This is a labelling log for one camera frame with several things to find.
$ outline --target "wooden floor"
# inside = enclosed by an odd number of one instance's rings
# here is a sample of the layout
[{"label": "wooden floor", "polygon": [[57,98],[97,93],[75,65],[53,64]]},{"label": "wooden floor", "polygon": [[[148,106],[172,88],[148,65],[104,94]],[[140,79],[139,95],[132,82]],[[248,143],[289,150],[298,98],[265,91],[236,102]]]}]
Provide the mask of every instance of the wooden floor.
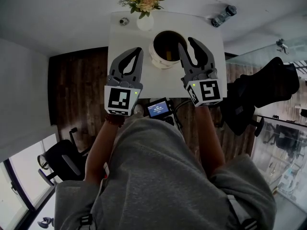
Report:
[{"label": "wooden floor", "polygon": [[[238,78],[245,71],[244,68],[235,71],[227,69],[228,82]],[[50,58],[48,73],[50,120],[52,124],[58,126],[61,139],[69,139],[70,129],[77,127],[78,131],[74,137],[80,151],[92,145],[104,122],[106,76],[107,47]],[[173,99],[174,106],[183,100],[185,99]],[[149,100],[141,99],[140,102],[145,104]],[[212,108],[211,113],[214,122],[218,123],[221,120],[219,109]],[[187,145],[196,156],[199,156],[193,104],[181,107],[177,115],[183,125],[182,131]],[[251,154],[254,127],[249,126],[241,136],[236,136],[226,124],[216,131],[227,161],[241,153]]]}]

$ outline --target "flower vase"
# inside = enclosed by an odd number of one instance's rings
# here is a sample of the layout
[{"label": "flower vase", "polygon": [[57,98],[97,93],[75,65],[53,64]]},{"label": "flower vase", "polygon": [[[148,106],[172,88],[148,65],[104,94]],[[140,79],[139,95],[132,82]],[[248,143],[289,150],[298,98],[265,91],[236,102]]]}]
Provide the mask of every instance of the flower vase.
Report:
[{"label": "flower vase", "polygon": [[154,24],[154,18],[152,13],[149,14],[149,16],[145,15],[141,19],[137,19],[136,24],[138,28],[142,31],[149,31],[153,28]]}]

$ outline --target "water bottle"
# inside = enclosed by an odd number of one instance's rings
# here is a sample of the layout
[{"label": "water bottle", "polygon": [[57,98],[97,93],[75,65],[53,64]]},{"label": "water bottle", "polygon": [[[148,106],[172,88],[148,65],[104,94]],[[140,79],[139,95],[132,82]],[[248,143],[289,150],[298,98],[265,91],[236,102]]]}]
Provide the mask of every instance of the water bottle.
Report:
[{"label": "water bottle", "polygon": [[235,14],[236,14],[236,7],[228,5],[221,14],[219,14],[218,16],[216,16],[211,20],[211,23],[214,27],[219,27],[221,24],[223,24],[225,21],[227,21],[231,16],[234,16]]}]

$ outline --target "small screen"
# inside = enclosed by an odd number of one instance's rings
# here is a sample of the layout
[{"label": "small screen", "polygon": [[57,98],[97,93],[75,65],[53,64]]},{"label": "small screen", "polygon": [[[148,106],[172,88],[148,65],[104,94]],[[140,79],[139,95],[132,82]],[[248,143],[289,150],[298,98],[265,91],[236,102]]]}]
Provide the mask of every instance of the small screen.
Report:
[{"label": "small screen", "polygon": [[148,107],[148,111],[151,117],[157,116],[162,113],[168,112],[168,107],[165,101]]}]

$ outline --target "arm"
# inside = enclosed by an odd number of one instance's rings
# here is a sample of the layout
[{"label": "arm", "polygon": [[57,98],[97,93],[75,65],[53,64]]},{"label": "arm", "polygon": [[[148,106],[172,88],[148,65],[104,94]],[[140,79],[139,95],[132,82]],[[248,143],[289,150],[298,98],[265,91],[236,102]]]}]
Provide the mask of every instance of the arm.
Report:
[{"label": "arm", "polygon": [[215,132],[209,108],[196,107],[196,123],[202,166],[208,177],[225,164],[220,141]]},{"label": "arm", "polygon": [[103,166],[105,162],[109,162],[119,126],[119,122],[115,122],[115,124],[111,123],[112,122],[108,121],[104,122],[94,144],[92,145],[85,164],[84,180],[86,182],[100,185],[100,182],[104,177],[105,171]]}]

